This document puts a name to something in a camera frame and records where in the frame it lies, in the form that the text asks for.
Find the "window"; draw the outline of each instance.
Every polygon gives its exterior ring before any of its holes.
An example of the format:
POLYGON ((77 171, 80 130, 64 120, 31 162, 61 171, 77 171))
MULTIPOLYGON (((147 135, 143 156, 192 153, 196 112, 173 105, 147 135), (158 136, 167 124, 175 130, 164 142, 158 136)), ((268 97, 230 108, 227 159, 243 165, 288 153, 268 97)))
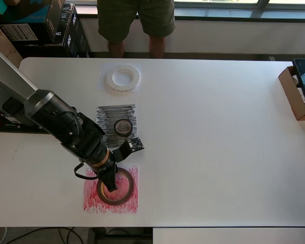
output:
POLYGON ((175 0, 176 2, 256 4, 258 0, 175 0))
POLYGON ((305 0, 270 0, 270 4, 305 4, 305 0))

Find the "robotic arm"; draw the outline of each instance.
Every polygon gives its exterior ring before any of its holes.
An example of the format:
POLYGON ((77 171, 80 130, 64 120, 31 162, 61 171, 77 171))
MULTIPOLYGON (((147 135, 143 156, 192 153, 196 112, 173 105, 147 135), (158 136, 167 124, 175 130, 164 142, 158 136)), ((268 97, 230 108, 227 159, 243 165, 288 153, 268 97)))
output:
POLYGON ((75 175, 83 179, 100 179, 112 192, 117 189, 116 163, 131 153, 144 149, 139 138, 127 139, 120 148, 110 151, 104 131, 91 119, 70 107, 54 92, 37 89, 10 61, 0 53, 0 89, 24 104, 25 115, 61 142, 76 156, 80 164, 75 175), (84 163, 96 173, 87 177, 77 173, 84 163))

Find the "wall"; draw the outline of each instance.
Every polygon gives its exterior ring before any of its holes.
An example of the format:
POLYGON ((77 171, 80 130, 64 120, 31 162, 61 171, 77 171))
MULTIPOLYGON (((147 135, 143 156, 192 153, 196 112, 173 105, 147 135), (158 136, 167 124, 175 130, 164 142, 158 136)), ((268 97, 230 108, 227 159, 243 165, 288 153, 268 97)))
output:
MULTIPOLYGON (((107 51, 97 19, 81 19, 93 52, 107 51)), ((148 52, 148 36, 135 20, 126 38, 127 52, 148 52)), ((305 23, 176 21, 166 52, 305 54, 305 23)))

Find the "green shorts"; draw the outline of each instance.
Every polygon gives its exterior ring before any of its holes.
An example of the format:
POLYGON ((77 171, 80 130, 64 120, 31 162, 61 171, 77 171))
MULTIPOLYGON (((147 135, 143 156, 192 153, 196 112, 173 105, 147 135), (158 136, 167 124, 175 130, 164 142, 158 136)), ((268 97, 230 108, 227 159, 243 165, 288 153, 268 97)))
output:
POLYGON ((98 32, 110 42, 123 41, 138 12, 143 32, 166 37, 175 29, 174 0, 97 0, 98 32))

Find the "white table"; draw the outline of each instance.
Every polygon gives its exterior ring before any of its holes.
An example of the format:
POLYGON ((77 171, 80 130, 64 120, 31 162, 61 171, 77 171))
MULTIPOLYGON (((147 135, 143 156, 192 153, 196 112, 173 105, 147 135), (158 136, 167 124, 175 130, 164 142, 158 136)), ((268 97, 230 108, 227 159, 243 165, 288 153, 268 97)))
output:
POLYGON ((0 226, 305 226, 305 122, 278 75, 289 62, 27 58, 41 89, 95 119, 136 103, 145 150, 138 214, 82 210, 78 164, 50 135, 0 134, 0 226), (96 89, 104 62, 142 65, 139 93, 96 89))

